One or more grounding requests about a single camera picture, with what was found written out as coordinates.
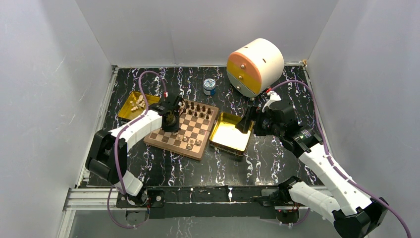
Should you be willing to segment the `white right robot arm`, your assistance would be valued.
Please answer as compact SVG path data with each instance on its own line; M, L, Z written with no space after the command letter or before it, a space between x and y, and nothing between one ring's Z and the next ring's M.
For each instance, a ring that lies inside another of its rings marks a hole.
M283 147L306 164L323 182L328 196L313 189L300 178L292 176L278 190L257 199L266 206L269 202L307 206L331 222L343 238L364 238L383 221L388 209L383 198L373 198L352 185L352 179L340 176L340 166L324 153L321 136L309 127L299 125L290 103L275 101L265 107L248 106L236 129L245 133L254 124L257 136L273 135Z

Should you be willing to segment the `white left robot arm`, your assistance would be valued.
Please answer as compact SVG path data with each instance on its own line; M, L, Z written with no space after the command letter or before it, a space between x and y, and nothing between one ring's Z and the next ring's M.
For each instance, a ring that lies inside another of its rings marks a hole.
M162 129L177 132L180 129L180 113L184 99L177 95L152 104L138 117L110 130L103 129L94 135L85 168L114 185L122 194L128 194L135 206L143 206L148 193L143 183L127 169L129 150L146 135Z

